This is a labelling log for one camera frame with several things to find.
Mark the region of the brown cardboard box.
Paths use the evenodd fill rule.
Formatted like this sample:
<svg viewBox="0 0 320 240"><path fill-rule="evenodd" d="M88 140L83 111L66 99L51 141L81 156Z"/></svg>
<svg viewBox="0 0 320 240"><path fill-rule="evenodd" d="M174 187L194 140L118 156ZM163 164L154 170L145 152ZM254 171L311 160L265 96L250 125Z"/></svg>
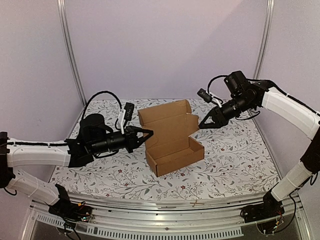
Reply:
<svg viewBox="0 0 320 240"><path fill-rule="evenodd" d="M145 142L146 161L156 177L187 167L205 157L205 147L191 137L199 130L199 117L188 100L138 110L142 128L153 131Z"/></svg>

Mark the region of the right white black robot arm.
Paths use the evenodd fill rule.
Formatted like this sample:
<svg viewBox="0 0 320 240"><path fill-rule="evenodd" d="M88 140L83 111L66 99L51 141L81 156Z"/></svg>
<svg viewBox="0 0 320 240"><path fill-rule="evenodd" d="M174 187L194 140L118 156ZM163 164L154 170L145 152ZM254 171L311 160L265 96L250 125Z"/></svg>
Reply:
<svg viewBox="0 0 320 240"><path fill-rule="evenodd" d="M311 141L299 162L264 195L258 213L262 218L269 218L278 210L278 203L320 171L320 113L271 80L248 79L240 70L223 78L231 100L216 103L198 125L200 129L219 129L245 111L264 108L294 125Z"/></svg>

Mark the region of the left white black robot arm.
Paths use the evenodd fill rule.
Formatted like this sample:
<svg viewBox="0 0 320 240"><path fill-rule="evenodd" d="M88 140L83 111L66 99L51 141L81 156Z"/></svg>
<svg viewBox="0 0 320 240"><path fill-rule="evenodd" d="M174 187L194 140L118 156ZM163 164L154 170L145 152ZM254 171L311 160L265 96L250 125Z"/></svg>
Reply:
<svg viewBox="0 0 320 240"><path fill-rule="evenodd" d="M78 136L55 142L19 141L0 133L0 187L25 193L55 207L63 216L74 213L66 190L52 186L16 167L30 165L83 167L95 159L117 154L120 149L128 153L139 148L154 132L136 126L113 131L105 125L99 113L90 114L80 121Z"/></svg>

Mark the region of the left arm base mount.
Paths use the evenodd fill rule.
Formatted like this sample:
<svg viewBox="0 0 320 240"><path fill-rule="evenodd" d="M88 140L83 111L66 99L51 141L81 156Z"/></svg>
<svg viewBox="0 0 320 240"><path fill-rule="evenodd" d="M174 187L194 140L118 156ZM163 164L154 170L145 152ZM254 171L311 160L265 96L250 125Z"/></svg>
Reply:
<svg viewBox="0 0 320 240"><path fill-rule="evenodd" d="M58 190L58 201L49 205L49 213L72 222L88 222L92 217L93 208L86 205L85 201L72 203L66 189L55 184Z"/></svg>

